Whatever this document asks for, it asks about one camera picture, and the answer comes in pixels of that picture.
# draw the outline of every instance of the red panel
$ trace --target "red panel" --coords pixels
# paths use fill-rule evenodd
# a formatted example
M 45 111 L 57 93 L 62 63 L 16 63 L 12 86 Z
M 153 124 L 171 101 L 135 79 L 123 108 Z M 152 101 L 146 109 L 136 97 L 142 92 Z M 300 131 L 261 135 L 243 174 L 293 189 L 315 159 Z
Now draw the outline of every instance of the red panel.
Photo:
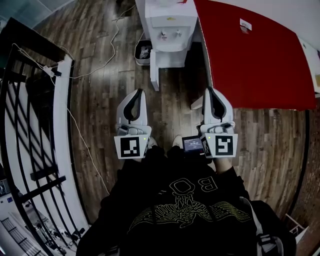
M 213 86 L 234 108 L 314 109 L 315 92 L 297 35 L 255 12 L 194 0 Z M 240 19 L 252 24 L 243 33 Z

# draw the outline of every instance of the leg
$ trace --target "leg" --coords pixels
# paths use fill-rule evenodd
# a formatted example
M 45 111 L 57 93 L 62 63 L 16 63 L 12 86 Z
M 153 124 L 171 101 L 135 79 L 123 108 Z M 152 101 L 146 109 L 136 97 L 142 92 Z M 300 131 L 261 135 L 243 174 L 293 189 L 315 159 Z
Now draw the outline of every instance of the leg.
M 158 163 L 160 161 L 165 161 L 167 158 L 165 156 L 165 151 L 163 148 L 159 147 L 156 140 L 150 137 L 148 143 L 148 149 L 146 151 L 145 158 L 142 160 L 143 163 Z
M 182 137 L 181 135 L 177 135 L 172 142 L 172 148 L 167 152 L 166 155 L 171 160 L 181 160 L 185 157 L 183 147 L 184 146 L 182 142 Z

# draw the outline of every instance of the white boot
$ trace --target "white boot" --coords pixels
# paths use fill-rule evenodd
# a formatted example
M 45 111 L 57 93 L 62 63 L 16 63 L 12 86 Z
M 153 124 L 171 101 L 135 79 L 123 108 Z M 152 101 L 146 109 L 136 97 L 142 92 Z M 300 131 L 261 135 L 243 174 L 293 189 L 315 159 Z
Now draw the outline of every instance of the white boot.
M 175 136 L 175 138 L 173 139 L 173 142 L 172 142 L 172 147 L 174 146 L 178 146 L 180 149 L 183 149 L 184 148 L 184 145 L 182 143 L 182 136 L 181 135 L 177 135 Z
M 158 146 L 156 140 L 150 136 L 148 143 L 148 150 L 150 150 L 153 146 Z

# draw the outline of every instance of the backpack strap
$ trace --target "backpack strap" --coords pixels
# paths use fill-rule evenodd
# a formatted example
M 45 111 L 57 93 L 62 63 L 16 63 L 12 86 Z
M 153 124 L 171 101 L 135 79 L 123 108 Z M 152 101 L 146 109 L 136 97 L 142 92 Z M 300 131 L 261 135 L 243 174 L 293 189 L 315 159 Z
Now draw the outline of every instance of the backpack strap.
M 257 244 L 256 244 L 256 255 L 257 256 L 264 256 L 270 253 L 274 255 L 275 251 L 277 252 L 276 255 L 283 256 L 284 255 L 284 247 L 280 240 L 280 238 L 271 236 L 269 234 L 264 234 L 262 225 L 258 220 L 258 217 L 250 203 L 250 201 L 242 196 L 240 196 L 240 201 L 243 202 L 245 205 L 251 208 L 252 217 L 254 224 L 256 226 L 255 235 L 257 237 Z

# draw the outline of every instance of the gray strap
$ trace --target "gray strap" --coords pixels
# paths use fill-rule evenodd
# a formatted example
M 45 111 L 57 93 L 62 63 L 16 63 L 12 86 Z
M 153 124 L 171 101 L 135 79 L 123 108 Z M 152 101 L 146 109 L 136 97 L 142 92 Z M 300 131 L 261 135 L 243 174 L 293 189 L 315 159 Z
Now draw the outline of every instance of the gray strap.
M 264 231 L 262 229 L 261 223 L 259 222 L 259 220 L 257 218 L 257 215 L 256 215 L 254 209 L 252 208 L 252 205 L 249 202 L 249 200 L 244 198 L 244 197 L 242 197 L 242 196 L 240 196 L 240 201 L 243 202 L 245 205 L 250 206 L 250 208 L 251 208 L 253 221 L 254 221 L 254 224 L 256 226 L 256 233 L 255 234 L 256 235 L 263 234 Z

